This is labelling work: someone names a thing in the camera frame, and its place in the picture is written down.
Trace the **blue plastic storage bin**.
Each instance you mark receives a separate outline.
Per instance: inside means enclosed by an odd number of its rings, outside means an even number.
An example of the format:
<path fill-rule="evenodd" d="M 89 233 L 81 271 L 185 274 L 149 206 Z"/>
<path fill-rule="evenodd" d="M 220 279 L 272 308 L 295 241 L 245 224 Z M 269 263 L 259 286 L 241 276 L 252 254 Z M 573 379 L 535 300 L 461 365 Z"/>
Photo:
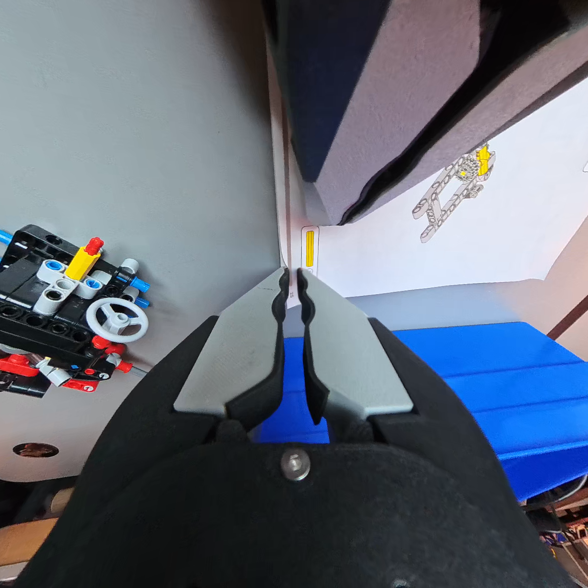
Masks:
<path fill-rule="evenodd" d="M 397 330 L 452 388 L 519 500 L 587 476 L 587 362 L 525 322 Z"/>

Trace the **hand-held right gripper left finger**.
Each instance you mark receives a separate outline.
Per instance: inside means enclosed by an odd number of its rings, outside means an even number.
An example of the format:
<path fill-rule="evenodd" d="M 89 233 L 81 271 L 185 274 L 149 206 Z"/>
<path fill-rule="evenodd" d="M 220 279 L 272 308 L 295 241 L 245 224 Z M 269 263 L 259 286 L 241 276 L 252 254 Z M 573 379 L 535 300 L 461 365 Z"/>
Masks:
<path fill-rule="evenodd" d="M 173 404 L 175 412 L 235 420 L 253 430 L 277 410 L 289 281 L 289 269 L 279 268 L 220 313 Z"/>

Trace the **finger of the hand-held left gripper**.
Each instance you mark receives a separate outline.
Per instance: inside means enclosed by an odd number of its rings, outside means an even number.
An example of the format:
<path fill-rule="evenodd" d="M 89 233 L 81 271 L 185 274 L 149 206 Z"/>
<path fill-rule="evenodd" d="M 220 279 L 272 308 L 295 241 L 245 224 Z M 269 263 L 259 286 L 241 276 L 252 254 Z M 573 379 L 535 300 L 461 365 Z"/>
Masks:
<path fill-rule="evenodd" d="M 343 215 L 351 224 L 408 189 L 427 167 L 481 147 L 587 79 L 587 1 L 480 1 L 471 74 Z"/>
<path fill-rule="evenodd" d="M 316 180 L 316 225 L 338 224 L 474 72 L 516 1 L 391 1 Z"/>

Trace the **partly built lego model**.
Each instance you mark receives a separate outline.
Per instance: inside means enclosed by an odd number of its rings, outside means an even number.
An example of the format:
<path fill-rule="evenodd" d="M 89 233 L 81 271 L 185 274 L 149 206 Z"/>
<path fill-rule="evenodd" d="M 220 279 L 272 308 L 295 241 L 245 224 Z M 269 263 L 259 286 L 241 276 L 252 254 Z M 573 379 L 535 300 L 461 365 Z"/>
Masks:
<path fill-rule="evenodd" d="M 148 331 L 139 262 L 104 260 L 104 241 L 77 247 L 28 224 L 1 231 L 1 392 L 41 398 L 51 386 L 93 393 Z"/>

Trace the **lego instruction booklet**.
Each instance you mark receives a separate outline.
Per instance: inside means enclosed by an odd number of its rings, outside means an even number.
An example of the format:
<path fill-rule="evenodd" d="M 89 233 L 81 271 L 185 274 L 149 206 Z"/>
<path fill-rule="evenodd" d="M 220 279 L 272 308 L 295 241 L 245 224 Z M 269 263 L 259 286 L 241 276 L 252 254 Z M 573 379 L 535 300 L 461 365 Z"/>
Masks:
<path fill-rule="evenodd" d="M 270 43 L 268 82 L 275 164 L 277 218 L 281 255 L 292 270 L 311 269 L 342 296 L 364 296 L 402 290 L 478 282 L 542 279 L 587 217 L 587 79 L 542 106 L 494 138 L 495 179 L 474 181 L 481 198 L 469 201 L 437 241 L 419 240 L 420 217 L 409 205 L 423 197 L 432 203 L 425 183 L 433 175 L 385 203 L 355 224 L 310 226 L 313 262 L 307 265 L 307 218 L 291 212 L 287 188 L 305 203 L 304 184 L 292 154 Z"/>

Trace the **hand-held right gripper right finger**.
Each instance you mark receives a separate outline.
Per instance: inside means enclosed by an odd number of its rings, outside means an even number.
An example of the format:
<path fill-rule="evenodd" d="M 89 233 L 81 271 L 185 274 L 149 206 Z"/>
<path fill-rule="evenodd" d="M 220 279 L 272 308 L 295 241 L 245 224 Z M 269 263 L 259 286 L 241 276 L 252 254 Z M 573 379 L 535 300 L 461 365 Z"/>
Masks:
<path fill-rule="evenodd" d="M 313 419 L 346 425 L 403 414 L 414 404 L 367 315 L 298 269 L 306 401 Z"/>

